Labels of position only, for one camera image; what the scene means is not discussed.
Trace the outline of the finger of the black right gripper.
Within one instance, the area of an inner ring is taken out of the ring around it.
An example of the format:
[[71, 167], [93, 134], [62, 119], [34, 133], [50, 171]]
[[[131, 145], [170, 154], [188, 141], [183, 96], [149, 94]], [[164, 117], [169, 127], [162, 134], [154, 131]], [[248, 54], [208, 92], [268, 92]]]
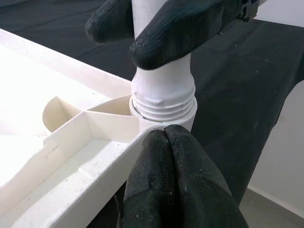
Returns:
[[130, 46], [130, 58], [144, 70], [178, 60], [222, 27], [222, 0], [169, 0]]
[[130, 0], [107, 0], [85, 24], [87, 37], [98, 44], [133, 38], [133, 11]]

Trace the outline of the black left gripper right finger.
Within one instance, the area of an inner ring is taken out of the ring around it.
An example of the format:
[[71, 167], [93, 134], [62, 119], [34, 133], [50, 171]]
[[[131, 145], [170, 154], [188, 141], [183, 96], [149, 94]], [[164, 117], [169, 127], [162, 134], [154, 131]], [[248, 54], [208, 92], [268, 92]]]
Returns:
[[184, 228], [246, 228], [248, 224], [217, 166], [184, 127], [166, 127], [174, 157]]

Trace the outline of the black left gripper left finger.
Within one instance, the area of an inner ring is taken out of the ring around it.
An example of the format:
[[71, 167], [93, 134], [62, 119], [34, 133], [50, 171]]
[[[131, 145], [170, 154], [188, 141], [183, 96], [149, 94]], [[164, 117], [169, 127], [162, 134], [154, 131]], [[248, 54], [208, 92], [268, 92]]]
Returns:
[[118, 228], [177, 228], [179, 205], [170, 143], [162, 130], [145, 137], [126, 182]]

